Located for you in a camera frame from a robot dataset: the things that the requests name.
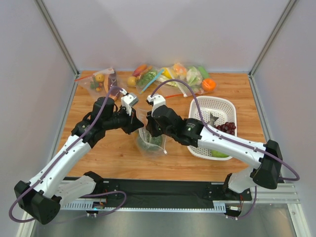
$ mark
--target metal frame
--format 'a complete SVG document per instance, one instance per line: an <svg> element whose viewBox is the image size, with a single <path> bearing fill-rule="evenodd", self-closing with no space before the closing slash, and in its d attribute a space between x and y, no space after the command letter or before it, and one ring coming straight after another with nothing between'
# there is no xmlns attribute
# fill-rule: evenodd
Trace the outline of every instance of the metal frame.
<svg viewBox="0 0 316 237"><path fill-rule="evenodd" d="M252 69L248 73L249 75L249 83L251 86L251 90L254 96L255 104L258 110L259 118L261 121L262 129L264 132L265 138L268 140L271 137L270 129L268 126L268 123L265 120L265 112L262 107L262 103L260 100L260 97L258 95L258 90L256 87L256 83L254 80L254 75L256 71L258 70L263 58L265 57L266 53L270 49L271 45L273 44L275 38L277 37L278 33L280 32L282 26L284 25L285 21L287 20L289 14L293 10L293 7L297 3L298 0L289 0L287 3L287 6L285 7L283 13L281 14L276 26L274 27L271 35L269 36L267 42L265 43L261 53L259 54L256 62L254 63ZM57 28L55 27L51 16L43 3L43 0L34 0L36 5L38 6L41 14L43 15L49 29L51 30L54 38L56 39L57 44L59 45L60 49L62 50L63 54L65 55L65 58L67 59L67 62L69 63L70 67L72 68L76 78L79 76L79 71L77 67L75 66L65 44L62 41L62 38L60 37ZM73 97L75 95L77 84L74 83L72 92L70 94L70 98L68 101L68 104L65 109L65 114L63 116L62 122L60 124L60 129L58 132L58 135L56 136L55 143L53 145L53 149L51 152L51 156L53 156L54 153L56 153L58 144L62 135L63 128L65 126L65 122L67 120L67 116L70 110L70 106L72 104ZM297 193L295 191L295 187L293 184L280 184L279 187L274 190L266 190L263 188L258 187L258 196L257 196L257 203L287 203L289 211L291 213L292 222L296 231L297 236L302 237L309 237L311 236L311 233L308 229L307 222L304 216L304 213L302 211L300 201L298 199ZM234 201L225 201L225 203L234 203ZM23 219L30 218L29 214L26 212L23 215ZM23 223L20 224L17 237L20 236L30 236L32 232L32 228L34 226L34 222L30 223Z"/></svg>

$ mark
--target red grapes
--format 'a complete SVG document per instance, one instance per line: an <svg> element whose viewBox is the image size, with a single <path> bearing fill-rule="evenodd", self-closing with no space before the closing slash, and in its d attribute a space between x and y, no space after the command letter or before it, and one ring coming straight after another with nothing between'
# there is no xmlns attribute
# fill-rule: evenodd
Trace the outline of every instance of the red grapes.
<svg viewBox="0 0 316 237"><path fill-rule="evenodd" d="M222 132L231 134L231 135L235 135L236 126L235 126L234 122L226 122L222 125L217 125L216 129L218 129Z"/></svg>

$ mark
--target white basket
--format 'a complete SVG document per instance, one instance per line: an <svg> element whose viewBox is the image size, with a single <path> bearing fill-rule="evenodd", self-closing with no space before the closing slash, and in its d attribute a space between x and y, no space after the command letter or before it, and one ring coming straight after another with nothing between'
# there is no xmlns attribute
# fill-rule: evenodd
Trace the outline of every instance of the white basket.
<svg viewBox="0 0 316 237"><path fill-rule="evenodd" d="M232 102L213 96L198 96L197 101L201 108L202 116L205 122L209 122L210 113L212 112L213 116L218 117L218 119L215 122L215 126L224 124L226 122L234 122L236 125L235 136L237 136L236 108L232 104ZM189 118L200 120L197 105L194 100L192 100L190 105ZM188 149L193 156L204 159L229 160L232 158L213 157L212 151L210 149L196 148L193 146L189 146Z"/></svg>

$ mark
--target yellow fruit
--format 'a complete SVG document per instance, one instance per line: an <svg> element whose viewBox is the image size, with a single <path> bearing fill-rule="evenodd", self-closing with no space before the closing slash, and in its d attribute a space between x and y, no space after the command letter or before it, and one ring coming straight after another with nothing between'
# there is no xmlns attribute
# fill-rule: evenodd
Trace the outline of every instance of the yellow fruit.
<svg viewBox="0 0 316 237"><path fill-rule="evenodd" d="M105 79L105 77L104 77L103 74L98 74L98 75L95 76L95 81L96 82L104 82L104 79Z"/></svg>
<svg viewBox="0 0 316 237"><path fill-rule="evenodd" d="M175 71L172 69L172 68L162 68L164 69L162 75L164 75L165 77L169 78L169 79L172 79L172 76L171 74L174 76L176 75Z"/></svg>
<svg viewBox="0 0 316 237"><path fill-rule="evenodd" d="M127 86L135 87L136 86L136 77L129 77L127 79Z"/></svg>

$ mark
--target plastic basket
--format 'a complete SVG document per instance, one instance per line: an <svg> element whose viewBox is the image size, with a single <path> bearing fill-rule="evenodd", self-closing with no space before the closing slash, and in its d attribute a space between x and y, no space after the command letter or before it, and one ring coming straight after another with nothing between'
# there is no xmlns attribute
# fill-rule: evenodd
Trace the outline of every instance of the plastic basket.
<svg viewBox="0 0 316 237"><path fill-rule="evenodd" d="M210 113L214 116L219 117L215 126L221 125L226 122L234 122L236 125L235 136L237 136L237 118L236 118L236 108L232 102L213 96L198 96L198 104L202 111L202 116L205 122L209 122ZM197 105L194 100L192 100L189 111L189 118L194 118L200 120ZM205 148L196 148L193 146L188 147L189 151L195 157L200 157L203 159L213 159L213 160L229 160L232 157L217 158L212 156L212 151Z"/></svg>

